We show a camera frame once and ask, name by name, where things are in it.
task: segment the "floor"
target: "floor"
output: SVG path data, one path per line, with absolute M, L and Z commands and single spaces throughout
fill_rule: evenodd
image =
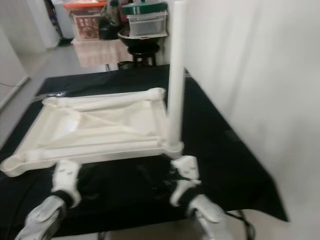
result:
M 46 78 L 76 75 L 86 73 L 105 72 L 104 65 L 82 68 L 72 46 L 58 47 L 55 50 L 36 57 L 22 57 L 22 64 L 31 79 L 15 94 L 0 112 L 0 146 L 6 141 L 22 113 L 26 110 L 32 97 L 40 88 Z M 285 231 L 286 224 L 269 215 L 254 210 L 245 211 L 248 219 L 257 229 L 256 240 L 272 240 L 272 232 Z M 235 240 L 245 240 L 243 225 L 238 220 L 228 217 L 228 226 Z M 115 231 L 112 240 L 196 240 L 189 221 L 167 222 L 144 226 L 134 229 Z M 70 237 L 59 237 L 57 240 L 96 240 L 97 234 L 87 234 Z

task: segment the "black bowl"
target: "black bowl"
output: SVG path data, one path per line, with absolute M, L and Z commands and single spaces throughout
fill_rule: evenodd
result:
M 130 38 L 129 37 L 129 30 L 123 29 L 118 32 L 118 38 L 123 42 L 124 45 L 127 47 L 136 47 L 140 45 L 149 45 L 149 44 L 156 44 L 162 37 L 140 37 L 140 38 Z

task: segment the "white vertical pole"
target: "white vertical pole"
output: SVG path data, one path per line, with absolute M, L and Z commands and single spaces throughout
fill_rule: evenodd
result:
M 181 130 L 185 93 L 184 51 L 186 9 L 186 0 L 177 0 L 173 4 L 167 110 L 168 140 L 165 144 L 165 148 L 169 153 L 173 153 L 173 155 L 176 153 L 177 157 L 183 149 L 183 144 L 181 143 Z

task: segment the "stool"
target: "stool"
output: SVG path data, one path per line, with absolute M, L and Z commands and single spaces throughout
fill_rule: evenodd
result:
M 145 63 L 148 62 L 148 58 L 151 58 L 152 66 L 156 66 L 156 53 L 159 49 L 159 45 L 154 43 L 131 46 L 128 47 L 127 51 L 132 55 L 134 67 L 138 66 L 138 59 L 142 59 L 142 65 L 145 66 Z

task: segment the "black tablecloth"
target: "black tablecloth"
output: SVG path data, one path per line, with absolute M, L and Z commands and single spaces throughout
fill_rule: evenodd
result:
M 169 66 L 48 78 L 38 92 L 64 92 L 68 97 L 168 88 Z M 0 151 L 12 155 L 42 108 L 30 104 Z M 198 84 L 185 82 L 182 140 L 184 154 L 198 159 L 207 196 L 225 211 L 255 209 L 287 221 L 276 186 L 233 132 Z M 118 230 L 184 218 L 168 203 L 169 194 L 152 188 L 166 179 L 169 161 L 163 156 L 87 164 L 95 179 L 82 203 L 69 212 L 57 236 Z M 32 170 L 10 178 L 0 173 L 0 239 L 17 234 L 26 215 L 50 193 L 54 168 Z M 142 172 L 152 178 L 152 184 Z

